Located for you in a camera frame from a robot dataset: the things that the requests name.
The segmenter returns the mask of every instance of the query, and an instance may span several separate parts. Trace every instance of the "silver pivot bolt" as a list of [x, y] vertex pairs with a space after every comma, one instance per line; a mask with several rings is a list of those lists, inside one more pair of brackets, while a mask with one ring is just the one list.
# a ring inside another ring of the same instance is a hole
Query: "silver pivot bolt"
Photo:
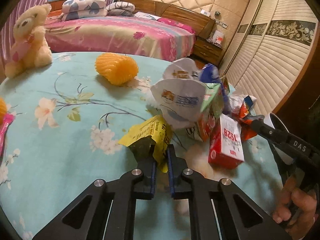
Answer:
[[231, 179], [223, 178], [223, 179], [221, 180], [221, 183], [222, 183], [223, 185], [229, 186], [229, 185], [231, 184]]
[[134, 175], [134, 176], [138, 176], [138, 175], [140, 175], [140, 174], [142, 173], [142, 171], [139, 170], [139, 169], [134, 169], [134, 170], [131, 171], [131, 173], [132, 173], [132, 175]]
[[103, 182], [102, 179], [96, 179], [93, 184], [94, 184], [96, 187], [101, 187], [101, 186], [104, 184], [104, 182]]
[[184, 169], [183, 170], [183, 173], [185, 174], [185, 175], [191, 175], [192, 173], [193, 173], [193, 170], [192, 169]]

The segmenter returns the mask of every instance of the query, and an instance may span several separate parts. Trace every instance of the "white wardrobe door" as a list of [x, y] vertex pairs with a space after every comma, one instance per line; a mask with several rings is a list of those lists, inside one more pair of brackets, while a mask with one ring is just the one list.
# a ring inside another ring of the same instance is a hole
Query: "white wardrobe door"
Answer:
[[228, 81], [233, 86], [237, 85], [240, 78], [248, 68], [253, 56], [255, 55], [276, 9], [277, 2], [278, 0], [262, 1], [249, 34], [245, 38], [244, 43], [242, 44], [226, 73]]
[[248, 7], [244, 13], [244, 16], [241, 20], [239, 29], [235, 36], [233, 37], [219, 67], [219, 72], [222, 75], [228, 68], [231, 60], [236, 54], [241, 42], [243, 41], [245, 34], [248, 32], [248, 29], [251, 26], [253, 17], [257, 11], [258, 5], [261, 0], [250, 0]]
[[258, 99], [256, 114], [271, 112], [292, 86], [316, 27], [317, 19], [304, 0], [279, 0], [259, 49], [236, 85]]

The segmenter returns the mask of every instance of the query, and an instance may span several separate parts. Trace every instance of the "orange ribbed object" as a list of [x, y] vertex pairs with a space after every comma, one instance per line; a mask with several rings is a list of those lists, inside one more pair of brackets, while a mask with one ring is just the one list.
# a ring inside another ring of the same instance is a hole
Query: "orange ribbed object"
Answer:
[[133, 79], [139, 71], [135, 60], [116, 53], [103, 53], [96, 59], [96, 71], [116, 86]]
[[2, 98], [0, 98], [0, 124], [3, 122], [3, 117], [7, 113], [7, 106]]

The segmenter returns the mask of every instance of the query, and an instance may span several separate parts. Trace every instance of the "pink bedspread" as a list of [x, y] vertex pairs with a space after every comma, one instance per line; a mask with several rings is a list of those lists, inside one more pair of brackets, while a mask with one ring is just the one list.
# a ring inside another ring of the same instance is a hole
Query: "pink bedspread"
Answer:
[[135, 17], [92, 17], [46, 25], [54, 52], [103, 51], [167, 61], [191, 54], [195, 35], [177, 26]]

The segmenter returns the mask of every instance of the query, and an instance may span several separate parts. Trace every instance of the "nightstand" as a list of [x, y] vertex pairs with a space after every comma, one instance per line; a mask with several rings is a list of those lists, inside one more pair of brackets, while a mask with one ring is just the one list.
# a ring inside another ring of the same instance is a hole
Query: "nightstand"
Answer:
[[198, 37], [195, 45], [193, 46], [192, 55], [195, 55], [204, 62], [210, 62], [217, 66], [221, 52], [222, 48]]

